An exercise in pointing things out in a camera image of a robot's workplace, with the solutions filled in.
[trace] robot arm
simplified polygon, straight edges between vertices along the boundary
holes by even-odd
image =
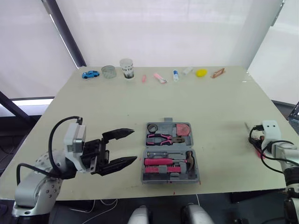
[[[121,128],[103,133],[103,138],[85,142],[85,125],[70,123],[64,137],[64,150],[42,155],[34,166],[19,164],[17,167],[18,186],[11,223],[48,223],[64,179],[74,178],[76,172],[107,175],[130,165],[137,157],[123,157],[109,162],[106,144],[111,139],[119,139],[133,133],[132,129]],[[22,181],[19,180],[21,166],[34,169]]]
[[[254,140],[251,135],[250,143],[258,148],[261,159],[264,157],[280,162],[282,173],[285,175],[286,193],[285,220],[288,224],[299,223],[299,150],[289,141],[281,140],[281,132],[276,121],[265,120],[262,125],[253,130],[262,131],[264,136]]]

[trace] pink screwdriver handle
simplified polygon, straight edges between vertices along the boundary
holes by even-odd
[[[155,165],[172,165],[172,159],[168,158],[158,158],[158,159],[145,159],[145,166],[155,166]]]

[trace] black pole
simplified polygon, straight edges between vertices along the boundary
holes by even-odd
[[[5,96],[0,91],[0,104],[2,104],[6,109],[13,113],[16,117],[23,120],[27,125],[33,127],[36,121],[27,115],[23,110],[21,110],[16,104],[14,104],[7,96]]]
[[[41,0],[45,6],[48,14],[51,16],[61,38],[64,41],[66,48],[68,49],[75,65],[77,67],[86,66],[84,58],[71,35],[71,32],[61,14],[58,4],[55,0]]]

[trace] pink eraser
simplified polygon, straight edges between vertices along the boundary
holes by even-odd
[[[146,75],[143,75],[143,77],[142,77],[142,83],[145,83],[145,81],[146,81]]]

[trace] beige table surface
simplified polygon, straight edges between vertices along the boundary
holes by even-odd
[[[299,145],[299,138],[275,105],[253,78],[241,67],[227,67],[216,79],[210,75],[219,69],[208,67],[208,74],[194,73],[172,80],[173,68],[135,68],[135,78],[126,80],[117,69],[117,77],[83,80],[81,68],[73,73],[45,114],[33,128],[22,147],[0,178],[0,198],[14,198],[15,169],[20,162],[34,164],[47,151],[53,126],[68,116],[81,116],[86,124],[86,140],[101,137],[116,128],[132,128],[130,136],[111,140],[110,159],[137,155],[137,160],[122,171],[107,175],[78,173],[65,180],[58,200],[130,198],[166,195],[222,193],[284,188],[284,176],[266,168],[248,143],[248,129],[262,120],[278,122],[284,140]],[[153,78],[158,72],[168,79],[160,84]],[[142,83],[142,76],[147,80]],[[145,150],[146,123],[173,117],[192,126],[201,184],[141,183],[142,154]],[[63,148],[68,124],[57,129],[53,148]],[[267,161],[274,168],[280,164]],[[23,168],[21,176],[30,171]]]

